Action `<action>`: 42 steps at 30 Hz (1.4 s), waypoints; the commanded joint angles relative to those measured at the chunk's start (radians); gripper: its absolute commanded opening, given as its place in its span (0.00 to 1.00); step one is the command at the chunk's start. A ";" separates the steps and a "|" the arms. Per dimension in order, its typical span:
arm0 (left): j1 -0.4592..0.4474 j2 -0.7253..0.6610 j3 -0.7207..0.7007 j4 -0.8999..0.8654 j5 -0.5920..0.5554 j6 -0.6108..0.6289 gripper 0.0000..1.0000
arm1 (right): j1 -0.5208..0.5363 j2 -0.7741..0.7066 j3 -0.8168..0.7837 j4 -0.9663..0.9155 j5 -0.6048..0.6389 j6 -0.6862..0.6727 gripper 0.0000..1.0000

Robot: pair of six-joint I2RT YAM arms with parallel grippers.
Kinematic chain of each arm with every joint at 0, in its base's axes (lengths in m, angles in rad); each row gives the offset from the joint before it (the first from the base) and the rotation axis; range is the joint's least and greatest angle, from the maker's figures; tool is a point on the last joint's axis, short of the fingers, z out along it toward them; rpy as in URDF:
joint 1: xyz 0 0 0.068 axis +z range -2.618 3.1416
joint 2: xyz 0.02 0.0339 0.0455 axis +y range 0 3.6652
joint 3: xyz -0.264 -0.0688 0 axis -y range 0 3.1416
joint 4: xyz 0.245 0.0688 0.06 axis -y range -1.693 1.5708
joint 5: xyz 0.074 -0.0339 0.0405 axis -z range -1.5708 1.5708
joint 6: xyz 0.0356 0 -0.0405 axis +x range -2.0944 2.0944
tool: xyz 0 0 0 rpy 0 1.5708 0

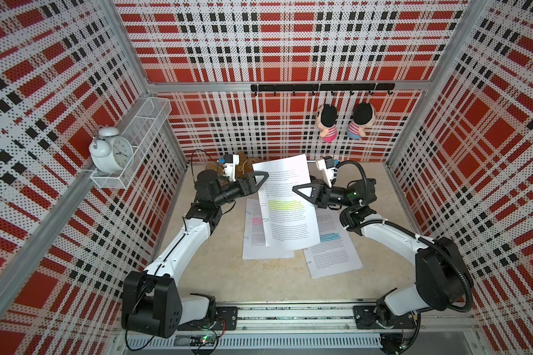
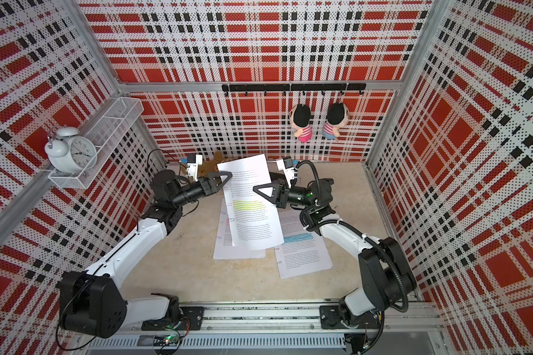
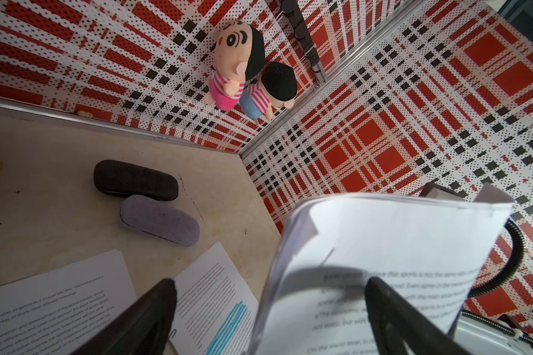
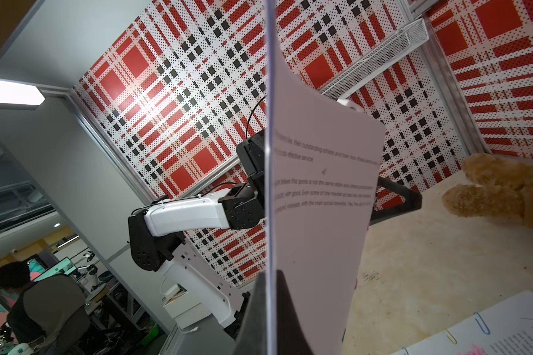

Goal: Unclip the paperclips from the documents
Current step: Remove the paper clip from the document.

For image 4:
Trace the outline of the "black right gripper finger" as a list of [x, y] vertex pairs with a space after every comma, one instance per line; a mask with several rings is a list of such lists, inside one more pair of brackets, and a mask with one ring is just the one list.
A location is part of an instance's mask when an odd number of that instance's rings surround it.
[[402, 184], [379, 177], [370, 226], [422, 207], [422, 194]]

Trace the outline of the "document with pink highlight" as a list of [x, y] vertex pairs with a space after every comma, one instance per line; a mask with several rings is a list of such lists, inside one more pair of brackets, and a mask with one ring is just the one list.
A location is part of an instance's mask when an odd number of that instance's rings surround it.
[[473, 315], [447, 328], [458, 341], [453, 345], [445, 329], [398, 354], [533, 354], [533, 292], [524, 291], [478, 312], [491, 334], [485, 335]]

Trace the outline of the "document with yellow highlight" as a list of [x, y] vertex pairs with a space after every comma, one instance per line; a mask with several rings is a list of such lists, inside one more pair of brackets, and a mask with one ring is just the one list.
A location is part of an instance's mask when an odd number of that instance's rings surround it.
[[384, 125], [308, 87], [281, 52], [265, 4], [265, 204], [269, 354], [299, 335], [339, 354], [375, 202]]

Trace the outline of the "blue paperclip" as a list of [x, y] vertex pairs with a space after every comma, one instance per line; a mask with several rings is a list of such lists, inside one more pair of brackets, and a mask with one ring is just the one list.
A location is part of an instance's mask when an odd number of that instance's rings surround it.
[[485, 334], [485, 335], [490, 335], [491, 334], [491, 331], [487, 325], [487, 323], [485, 322], [484, 318], [482, 317], [482, 315], [478, 312], [475, 312], [473, 314], [473, 317], [474, 317], [474, 321], [477, 323], [478, 327], [480, 328], [480, 330]]

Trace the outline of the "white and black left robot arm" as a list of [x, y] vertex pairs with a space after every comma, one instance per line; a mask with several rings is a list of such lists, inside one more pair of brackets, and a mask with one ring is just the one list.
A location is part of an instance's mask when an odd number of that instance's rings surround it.
[[171, 276], [211, 311], [226, 334], [238, 337], [250, 293], [236, 291], [185, 240], [194, 229], [242, 230], [264, 218], [264, 132], [236, 148], [247, 182], [172, 201], [161, 198], [128, 218], [130, 250], [143, 270]]

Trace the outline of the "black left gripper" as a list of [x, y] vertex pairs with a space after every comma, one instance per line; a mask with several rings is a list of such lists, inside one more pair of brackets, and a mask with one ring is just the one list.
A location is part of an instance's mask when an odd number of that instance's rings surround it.
[[[265, 130], [240, 143], [236, 152], [247, 182], [235, 185], [219, 199], [229, 229], [251, 229], [265, 218]], [[234, 354], [267, 354], [272, 345], [277, 354], [311, 354], [296, 313], [284, 272], [276, 272], [276, 342], [268, 340], [267, 277], [259, 274], [235, 338]]]

